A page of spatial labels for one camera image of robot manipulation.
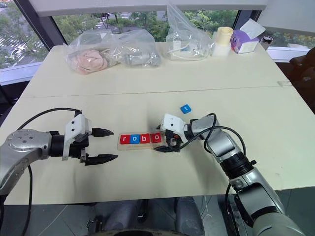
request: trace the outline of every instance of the plastic bag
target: plastic bag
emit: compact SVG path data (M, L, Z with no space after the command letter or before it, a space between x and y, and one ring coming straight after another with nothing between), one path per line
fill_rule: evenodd
M161 64L155 40L144 29L116 34L111 54L114 60L130 66L158 66Z
M89 74L116 65L111 55L114 36L111 30L85 31L70 45L64 44L65 60L73 70Z
M194 26L184 13L170 1L167 4L170 29L164 55L171 60L202 60L209 55L212 39Z

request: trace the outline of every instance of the blue block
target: blue block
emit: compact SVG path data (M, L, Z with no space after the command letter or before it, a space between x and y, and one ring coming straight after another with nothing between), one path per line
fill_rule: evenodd
M131 134L130 144L139 144L140 143L140 134Z
M181 107L181 110L184 114L187 114L188 112L191 112L191 108L188 104Z

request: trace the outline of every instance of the white tissue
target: white tissue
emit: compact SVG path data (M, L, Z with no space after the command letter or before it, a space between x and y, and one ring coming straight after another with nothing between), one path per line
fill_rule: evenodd
M241 31L244 31L250 39L256 38L262 34L266 29L258 24L256 21L249 19L241 28Z

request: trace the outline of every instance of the black cable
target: black cable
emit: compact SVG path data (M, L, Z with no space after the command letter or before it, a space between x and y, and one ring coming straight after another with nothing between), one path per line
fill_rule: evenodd
M44 112L38 113L37 115L33 116L32 118L30 118L29 120L27 120L26 122L24 122L17 130L23 129L27 124L29 124L31 121L35 120L36 118L38 118L39 116L49 113L49 112L54 112L54 111L73 111L75 112L75 115L77 116L78 114L81 114L82 112L78 109L74 109L74 108L66 108L66 107L59 107L59 108L53 108L53 109L49 109L46 110ZM28 208L28 215L26 218L26 222L22 231L21 236L24 236L28 227L29 227L29 223L30 223L30 219L31 219L31 210L32 210L32 192L33 192L33 174L32 174L32 169L31 166L28 166L28 170L29 170L29 174L30 174L30 194L29 194L29 208Z
M5 196L0 196L0 232L3 224Z
M201 132L199 132L198 134L196 134L195 136L193 136L191 139L188 140L188 142L184 143L184 144L183 144L182 146L180 146L179 148L174 148L173 146L171 146L170 140L166 140L166 143L167 143L168 147L169 147L172 151L179 151L179 150L183 149L184 147L186 147L188 144L190 144L192 141L194 141L196 138L198 138L200 135L202 135L203 133L209 131L210 129L211 129L211 127L202 130Z
M47 111L38 113L37 115L33 116L32 118L30 118L29 120L25 121L19 128L19 129L23 129L28 123L30 123L31 121L35 120L36 118L38 118L39 116L49 113L49 112L54 112L54 111L73 111L75 112L75 115L77 116L78 114L81 114L82 112L78 109L73 109L73 108L67 108L67 107L59 107L59 108L53 108L53 109L49 109Z
M227 205L227 201L228 201L228 193L230 191L231 188L231 184L229 183L225 192L225 198L224 198L224 204L225 204L225 209L226 209L226 213L229 215L229 210L228 210L228 205Z
M215 126L215 127L209 127L209 128L206 128L204 130L202 130L201 132L199 132L198 134L196 134L195 136L193 136L191 139L188 140L187 143L184 143L182 146L180 146L179 148L174 148L171 146L171 142L170 140L167 140L166 143L168 145L168 147L172 150L172 151L179 151L181 149L183 149L184 147L186 147L188 144L190 144L192 141L194 141L196 138L198 138L200 135L202 135L203 133L211 130L211 129L226 129L226 130L229 130L231 131L232 133L234 133L238 138L239 140L241 141L241 144L242 144L242 148L243 148L243 154L246 156L246 146L245 146L245 143L241 137L241 135L239 135L234 129L231 129L229 127L225 127L225 126Z
M28 208L28 215L27 215L26 222L25 222L21 236L24 236L26 233L26 230L28 230L30 219L31 219L31 211L32 211L33 173L32 173L31 166L28 166L28 170L30 174L29 208Z
M207 135L207 137L205 138L205 141L203 142L203 148L208 152L211 153L211 151L208 150L207 145L208 145L208 139L210 138L210 135L212 134L214 127L216 126L217 123L217 115L214 113L210 113L208 114L208 116L213 116L213 124L211 126L211 130L209 132L209 134Z

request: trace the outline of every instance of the table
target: table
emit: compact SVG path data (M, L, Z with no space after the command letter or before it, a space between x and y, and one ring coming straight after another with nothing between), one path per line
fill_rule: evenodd
M47 66L48 62L46 60L43 66ZM280 75L278 81L286 80L279 71L276 73ZM80 164L78 159L61 161L61 157L33 163L34 204L223 194L228 183L227 177L213 157L203 150L200 141L190 144L181 153L117 150L120 133L153 131L165 113L189 121L215 112L222 125L229 126L242 135L247 145L248 158L258 162L257 167L274 189L315 186L315 116L294 87L277 85L276 77L274 81L269 81L269 85L266 83L266 86L251 88L236 86L197 90L194 87L195 90L188 91L134 90L130 94L120 91L119 94L101 95L48 93L46 96L35 94L36 91L33 90L34 95L29 96L30 91L37 87L38 74L35 77L36 80L31 81L1 127L0 143L27 118L40 111L54 107L73 107L82 109L84 115L92 120L93 127L115 132L113 136L91 137L88 153L111 153L119 157L103 165L88 167ZM230 80L238 78L240 81L245 80L243 74ZM46 81L47 88L53 86L48 78L42 77L42 80ZM178 84L181 80L182 78L174 78ZM185 103L192 107L192 112L186 115L179 110ZM63 132L64 125L72 116L68 112L55 112L34 120L27 127L39 131ZM24 174L8 196L6 204L27 204L28 180L28 174Z
M158 43L161 52L163 43ZM200 61L162 60L158 68L116 65L80 75L65 63L63 47L54 47L32 78L23 97L102 95L279 86L289 82L259 45L253 53Z

